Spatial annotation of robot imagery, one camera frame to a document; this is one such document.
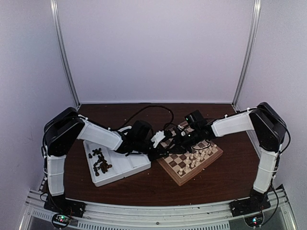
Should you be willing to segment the wooden chess board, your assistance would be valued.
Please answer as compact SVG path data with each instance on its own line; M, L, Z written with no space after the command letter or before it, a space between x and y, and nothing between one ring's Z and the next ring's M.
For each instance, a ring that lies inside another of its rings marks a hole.
M217 152L211 152L208 155L205 155L204 159L200 160L200 163L198 165L195 164L194 168L190 168L188 172L185 171L186 163L185 159L187 157L190 157L190 154L194 154L198 151L199 157L201 157L201 150L205 150L206 148L209 148L209 146L213 147L214 143L212 141L206 141L203 140L196 145L192 146L192 153L184 153L184 154L170 154L167 157L163 157L157 160L157 162L162 166L162 168L171 176L171 178L179 185L182 186L187 181L191 180L194 176L196 176L198 173L203 171L205 168L210 166L214 161L216 161L219 157L221 157L223 150L217 146L218 151ZM180 169L183 169L183 174L179 175L178 171Z

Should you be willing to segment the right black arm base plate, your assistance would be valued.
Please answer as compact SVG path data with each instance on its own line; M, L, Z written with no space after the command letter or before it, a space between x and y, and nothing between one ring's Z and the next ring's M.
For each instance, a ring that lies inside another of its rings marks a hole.
M229 205L233 217L261 212L262 210L271 207L271 204L268 200L264 200L259 203L258 201L253 201L251 198L234 200L230 202Z

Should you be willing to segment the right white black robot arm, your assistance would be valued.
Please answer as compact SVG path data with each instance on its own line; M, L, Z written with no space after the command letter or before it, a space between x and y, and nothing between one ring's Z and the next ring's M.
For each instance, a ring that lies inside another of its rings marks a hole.
M182 186L164 180L167 205L195 205L245 198L256 178L259 156L248 132L214 139L224 153Z

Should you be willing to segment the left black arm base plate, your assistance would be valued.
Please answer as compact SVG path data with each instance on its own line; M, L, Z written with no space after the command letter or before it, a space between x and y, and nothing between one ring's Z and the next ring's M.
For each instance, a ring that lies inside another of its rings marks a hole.
M44 209L61 213L66 216L82 218L85 211L86 204L84 202L66 200L62 208L57 208L51 201L44 203Z

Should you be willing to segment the light chess pawn piece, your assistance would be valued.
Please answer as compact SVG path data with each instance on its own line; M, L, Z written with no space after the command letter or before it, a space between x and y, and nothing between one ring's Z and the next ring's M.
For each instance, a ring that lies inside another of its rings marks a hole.
M216 144L214 144L213 145L213 148L212 148L212 152L217 152L218 151L218 149L217 149L217 145Z

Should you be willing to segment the white plastic compartment tray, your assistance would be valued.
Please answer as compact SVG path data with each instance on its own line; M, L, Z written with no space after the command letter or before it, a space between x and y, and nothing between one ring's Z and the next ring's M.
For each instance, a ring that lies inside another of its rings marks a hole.
M122 143L122 138L117 132L87 124L78 139L83 140L92 182L97 187L140 173L151 167L147 155L125 156L115 152ZM101 150L107 164L111 165L105 173L99 168L101 163L99 157L93 153L95 149Z

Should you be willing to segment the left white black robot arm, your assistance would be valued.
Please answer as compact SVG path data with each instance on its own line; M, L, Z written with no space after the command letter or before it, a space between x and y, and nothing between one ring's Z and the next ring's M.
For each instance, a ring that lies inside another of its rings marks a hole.
M137 120L131 126L110 128L81 115L68 107L45 124L42 137L42 153L50 204L59 213L69 209L65 194L64 168L68 154L82 147L83 143L95 144L118 155L143 155L148 160L165 156L161 143L171 135L165 129L152 132L149 123Z

